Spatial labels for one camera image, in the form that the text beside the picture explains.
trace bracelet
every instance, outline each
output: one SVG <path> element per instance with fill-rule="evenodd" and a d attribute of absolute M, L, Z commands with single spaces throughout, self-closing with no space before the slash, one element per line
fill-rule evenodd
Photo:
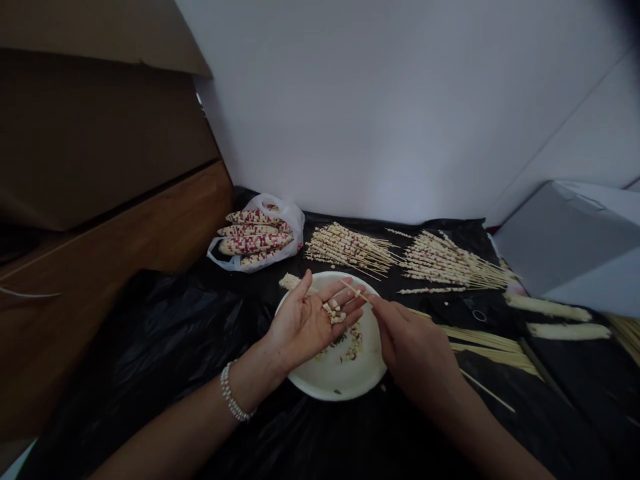
<path fill-rule="evenodd" d="M 238 402 L 236 402 L 236 400 L 233 398 L 231 394 L 231 387 L 229 386 L 229 369 L 231 368 L 232 363 L 235 363 L 235 360 L 230 361 L 225 367 L 225 369 L 222 370 L 222 374 L 220 375 L 220 386 L 222 387 L 222 396 L 227 401 L 229 410 L 231 411 L 231 414 L 236 418 L 236 420 L 240 422 L 248 421 L 255 413 L 255 410 L 252 411 L 251 413 L 243 412 L 242 408 L 240 408 L 240 405 L 238 405 Z"/>

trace person's right hand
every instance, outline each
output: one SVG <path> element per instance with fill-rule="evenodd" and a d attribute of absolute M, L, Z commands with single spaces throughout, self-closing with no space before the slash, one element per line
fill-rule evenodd
<path fill-rule="evenodd" d="M 444 330 L 397 302 L 375 295 L 369 300 L 378 320 L 382 358 L 408 398 L 432 420 L 466 410 L 473 390 L 460 373 Z"/>

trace wooden skewer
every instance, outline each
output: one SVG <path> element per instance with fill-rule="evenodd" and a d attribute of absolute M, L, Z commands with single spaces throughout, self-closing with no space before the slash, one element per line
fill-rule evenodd
<path fill-rule="evenodd" d="M 342 283 L 344 283 L 344 284 L 345 284 L 345 286 L 346 286 L 348 289 L 350 289 L 350 290 L 352 290 L 352 292 L 354 292 L 354 294 L 355 294 L 355 297 L 356 297 L 356 298 L 358 298 L 358 297 L 362 297 L 362 298 L 364 298 L 364 300 L 365 300 L 368 304 L 370 304 L 370 305 L 371 305 L 371 302 L 369 301 L 369 299 L 368 299 L 368 298 L 366 298 L 366 297 L 365 297 L 365 294 L 364 294 L 364 293 L 362 293 L 360 290 L 356 290 L 355 288 L 353 288 L 352 286 L 350 286 L 350 284 L 348 284 L 348 283 L 347 283 L 347 282 L 345 282 L 344 280 L 340 279 L 340 281 L 341 281 Z"/>
<path fill-rule="evenodd" d="M 487 392 L 488 394 L 490 394 L 490 396 L 492 396 L 493 398 L 495 398 L 496 400 L 498 400 L 498 402 L 502 403 L 502 405 L 505 406 L 505 408 L 507 408 L 510 412 L 515 413 L 515 410 L 512 408 L 512 406 L 510 406 L 509 404 L 507 404 L 506 402 L 504 402 L 504 400 L 502 400 L 500 397 L 498 397 L 496 394 L 494 394 L 494 392 L 492 392 L 491 390 L 489 390 L 488 388 L 486 388 L 482 383 L 478 382 L 478 380 L 476 380 L 475 378 L 473 378 L 472 376 L 470 376 L 470 374 L 468 374 L 467 372 L 465 372 L 464 370 L 460 369 L 460 371 L 462 372 L 462 374 L 468 378 L 469 380 L 471 380 L 472 382 L 474 382 L 478 387 L 482 388 L 482 390 L 484 390 L 485 392 Z"/>

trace bundle of skewers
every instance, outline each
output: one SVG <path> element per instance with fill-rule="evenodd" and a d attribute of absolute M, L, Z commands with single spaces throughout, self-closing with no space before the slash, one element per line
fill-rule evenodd
<path fill-rule="evenodd" d="M 305 258 L 308 260 L 352 267 L 378 281 L 387 278 L 392 265 L 399 265 L 404 258 L 389 248 L 395 247 L 388 240 L 376 239 L 356 233 L 339 223 L 316 228 L 307 242 Z"/>
<path fill-rule="evenodd" d="M 399 265 L 404 277 L 442 283 L 436 288 L 400 290 L 410 293 L 448 293 L 465 290 L 506 289 L 511 272 L 458 247 L 442 230 L 441 237 L 422 230 L 405 251 Z"/>

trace wooden cabinet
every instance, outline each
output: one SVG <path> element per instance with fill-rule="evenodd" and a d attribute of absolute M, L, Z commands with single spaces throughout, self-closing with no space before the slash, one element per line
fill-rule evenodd
<path fill-rule="evenodd" d="M 84 233 L 0 269 L 0 444 L 35 437 L 120 288 L 140 269 L 181 271 L 225 224 L 219 161 Z"/>

